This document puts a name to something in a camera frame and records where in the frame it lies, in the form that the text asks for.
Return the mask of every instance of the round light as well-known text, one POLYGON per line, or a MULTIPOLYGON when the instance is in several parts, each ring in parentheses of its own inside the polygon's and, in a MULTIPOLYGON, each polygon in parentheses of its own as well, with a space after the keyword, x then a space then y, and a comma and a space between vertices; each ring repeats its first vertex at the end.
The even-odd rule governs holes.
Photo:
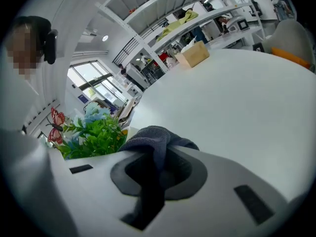
POLYGON ((108 38, 109 38, 109 36, 105 35, 105 36, 102 38, 102 41, 106 41, 108 38))

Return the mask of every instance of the railing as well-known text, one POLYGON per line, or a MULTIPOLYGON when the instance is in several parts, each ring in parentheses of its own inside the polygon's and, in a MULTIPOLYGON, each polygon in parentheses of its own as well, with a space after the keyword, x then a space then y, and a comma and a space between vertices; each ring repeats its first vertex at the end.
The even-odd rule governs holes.
MULTIPOLYGON (((161 27, 165 22, 168 22, 167 19, 163 18, 157 22, 154 26, 148 28, 145 32, 141 34, 143 39, 147 38, 151 33, 153 33, 156 29, 161 27)), ((117 66, 122 63, 127 56, 139 45, 136 39, 132 38, 123 49, 118 53, 118 55, 114 58, 113 63, 117 66)))

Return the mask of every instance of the butterfly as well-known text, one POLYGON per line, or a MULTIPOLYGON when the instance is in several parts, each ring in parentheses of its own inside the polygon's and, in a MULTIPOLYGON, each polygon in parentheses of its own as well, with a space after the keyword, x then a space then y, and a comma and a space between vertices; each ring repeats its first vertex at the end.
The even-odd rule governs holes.
POLYGON ((63 113, 58 113, 53 107, 51 108, 51 117, 53 119, 53 123, 49 122, 48 118, 48 125, 51 125, 53 129, 50 131, 48 140, 47 141, 52 141, 52 142, 57 142, 58 144, 62 144, 63 142, 63 137, 61 136, 60 132, 63 131, 63 128, 60 126, 65 122, 65 115, 63 113))

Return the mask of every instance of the green cloth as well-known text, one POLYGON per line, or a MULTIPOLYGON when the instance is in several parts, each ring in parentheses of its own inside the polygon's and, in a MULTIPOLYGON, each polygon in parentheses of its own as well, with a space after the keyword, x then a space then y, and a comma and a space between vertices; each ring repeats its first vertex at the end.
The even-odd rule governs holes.
POLYGON ((162 35, 156 40, 156 43, 161 40, 163 37, 167 36, 174 29, 177 29, 179 26, 183 25, 186 22, 198 17, 198 14, 192 10, 188 10, 184 18, 180 18, 179 20, 172 22, 167 27, 165 27, 162 31, 162 35))

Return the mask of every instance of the cardboard box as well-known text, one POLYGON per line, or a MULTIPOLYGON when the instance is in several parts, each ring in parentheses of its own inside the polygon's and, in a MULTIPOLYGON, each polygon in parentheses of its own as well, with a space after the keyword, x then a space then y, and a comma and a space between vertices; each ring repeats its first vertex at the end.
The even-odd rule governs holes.
POLYGON ((175 57, 180 64, 193 68, 195 65, 208 58, 209 52, 207 51, 203 41, 199 41, 187 51, 176 54, 175 57))

